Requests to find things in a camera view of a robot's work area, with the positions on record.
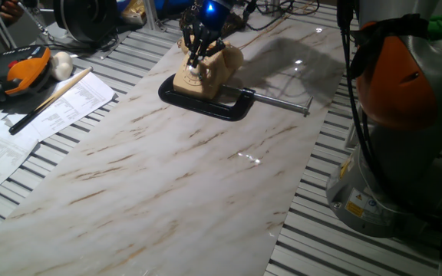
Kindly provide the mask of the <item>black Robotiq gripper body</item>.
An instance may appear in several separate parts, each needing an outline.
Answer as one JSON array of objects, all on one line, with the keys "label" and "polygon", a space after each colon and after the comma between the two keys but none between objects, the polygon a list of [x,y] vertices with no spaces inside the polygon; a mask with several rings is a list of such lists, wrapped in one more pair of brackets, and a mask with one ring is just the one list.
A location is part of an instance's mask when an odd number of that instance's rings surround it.
[{"label": "black Robotiq gripper body", "polygon": [[232,8],[232,0],[204,0],[194,24],[194,32],[222,31]]}]

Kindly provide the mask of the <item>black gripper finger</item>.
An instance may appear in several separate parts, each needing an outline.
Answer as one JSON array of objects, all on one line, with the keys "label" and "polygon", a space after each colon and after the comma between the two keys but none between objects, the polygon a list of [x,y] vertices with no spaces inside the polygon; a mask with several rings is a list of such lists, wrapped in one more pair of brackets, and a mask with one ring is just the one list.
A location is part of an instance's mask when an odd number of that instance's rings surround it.
[{"label": "black gripper finger", "polygon": [[197,68],[205,57],[211,57],[224,48],[219,32],[195,34],[192,43],[192,68]]},{"label": "black gripper finger", "polygon": [[199,64],[203,43],[203,24],[200,21],[195,21],[190,25],[186,25],[182,31],[184,44],[188,49],[187,64],[192,68],[196,68]]}]

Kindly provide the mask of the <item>person's bare hand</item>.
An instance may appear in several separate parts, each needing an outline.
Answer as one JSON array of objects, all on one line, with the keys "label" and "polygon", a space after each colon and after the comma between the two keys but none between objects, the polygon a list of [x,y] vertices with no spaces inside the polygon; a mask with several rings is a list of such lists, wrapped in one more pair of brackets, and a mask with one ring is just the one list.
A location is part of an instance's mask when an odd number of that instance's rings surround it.
[{"label": "person's bare hand", "polygon": [[22,8],[18,5],[17,0],[2,0],[0,4],[0,16],[6,24],[14,24],[24,14]]}]

